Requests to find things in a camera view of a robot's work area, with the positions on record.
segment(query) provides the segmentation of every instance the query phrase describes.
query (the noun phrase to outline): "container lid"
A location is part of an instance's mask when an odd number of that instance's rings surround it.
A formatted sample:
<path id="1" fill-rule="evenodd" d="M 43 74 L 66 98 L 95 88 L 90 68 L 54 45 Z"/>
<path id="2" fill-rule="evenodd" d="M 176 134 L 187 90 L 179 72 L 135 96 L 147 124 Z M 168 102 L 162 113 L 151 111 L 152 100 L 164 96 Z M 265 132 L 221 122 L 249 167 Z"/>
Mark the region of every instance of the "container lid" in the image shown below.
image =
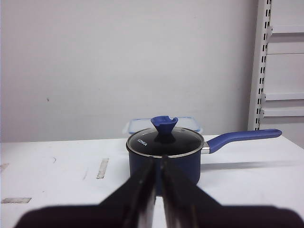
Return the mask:
<path id="1" fill-rule="evenodd" d="M 171 120 L 168 116 L 151 119 L 155 128 L 144 129 L 130 136 L 127 148 L 134 153 L 154 158 L 161 158 L 165 154 L 172 158 L 182 157 L 200 150 L 204 138 L 190 129 L 174 127 L 177 120 Z"/>

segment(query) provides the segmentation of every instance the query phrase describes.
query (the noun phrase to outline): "white table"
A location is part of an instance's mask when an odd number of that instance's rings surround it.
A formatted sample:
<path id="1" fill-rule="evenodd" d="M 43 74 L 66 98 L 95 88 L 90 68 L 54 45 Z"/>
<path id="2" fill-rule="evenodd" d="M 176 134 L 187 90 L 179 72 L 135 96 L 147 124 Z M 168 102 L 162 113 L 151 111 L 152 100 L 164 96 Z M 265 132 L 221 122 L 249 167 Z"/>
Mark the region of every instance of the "white table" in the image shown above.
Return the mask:
<path id="1" fill-rule="evenodd" d="M 129 178 L 125 142 L 2 143 L 1 199 L 32 199 L 2 203 L 1 227 L 13 227 L 31 209 L 104 200 Z M 109 158 L 105 176 L 97 179 L 104 158 Z M 198 186 L 219 203 L 275 205 L 293 209 L 304 219 L 304 150 L 285 137 L 232 142 L 214 154 L 202 155 L 201 163 Z M 158 197 L 153 227 L 165 227 L 162 206 Z"/>

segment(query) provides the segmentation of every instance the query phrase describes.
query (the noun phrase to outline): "white shelf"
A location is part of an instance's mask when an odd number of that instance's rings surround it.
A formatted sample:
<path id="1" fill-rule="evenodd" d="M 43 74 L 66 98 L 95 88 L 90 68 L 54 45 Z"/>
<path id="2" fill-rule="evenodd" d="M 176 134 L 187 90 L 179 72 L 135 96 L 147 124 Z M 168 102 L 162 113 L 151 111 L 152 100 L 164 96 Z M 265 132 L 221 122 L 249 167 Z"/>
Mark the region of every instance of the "white shelf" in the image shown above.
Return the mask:
<path id="1" fill-rule="evenodd" d="M 304 37 L 304 25 L 269 26 L 267 29 L 267 43 L 295 43 L 301 49 Z"/>
<path id="2" fill-rule="evenodd" d="M 286 34 L 286 33 L 304 33 L 304 25 L 294 25 L 294 26 L 269 26 L 268 36 L 276 34 Z"/>
<path id="3" fill-rule="evenodd" d="M 287 116 L 304 116 L 304 108 L 292 107 L 284 109 L 263 108 L 260 112 L 260 118 L 265 117 L 287 117 Z"/>
<path id="4" fill-rule="evenodd" d="M 262 102 L 281 101 L 281 100 L 301 100 L 301 99 L 304 99 L 304 92 L 302 92 L 302 93 L 281 93 L 281 94 L 262 93 Z"/>

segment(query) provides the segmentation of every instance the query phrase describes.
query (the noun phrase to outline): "saucepan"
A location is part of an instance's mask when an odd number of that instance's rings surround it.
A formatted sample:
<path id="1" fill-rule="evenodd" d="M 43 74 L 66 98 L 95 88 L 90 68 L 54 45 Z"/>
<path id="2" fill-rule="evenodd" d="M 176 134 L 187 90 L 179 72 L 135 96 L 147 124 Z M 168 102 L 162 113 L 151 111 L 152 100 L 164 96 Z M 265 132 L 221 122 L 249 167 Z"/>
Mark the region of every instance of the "saucepan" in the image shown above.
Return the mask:
<path id="1" fill-rule="evenodd" d="M 178 118 L 157 116 L 151 119 L 155 128 L 147 128 L 131 135 L 126 148 L 129 151 L 130 174 L 132 175 L 147 159 L 156 163 L 156 191 L 162 195 L 161 158 L 168 157 L 195 184 L 200 179 L 200 155 L 214 153 L 233 141 L 275 138 L 282 134 L 278 129 L 230 132 L 209 141 L 187 128 L 175 127 Z"/>

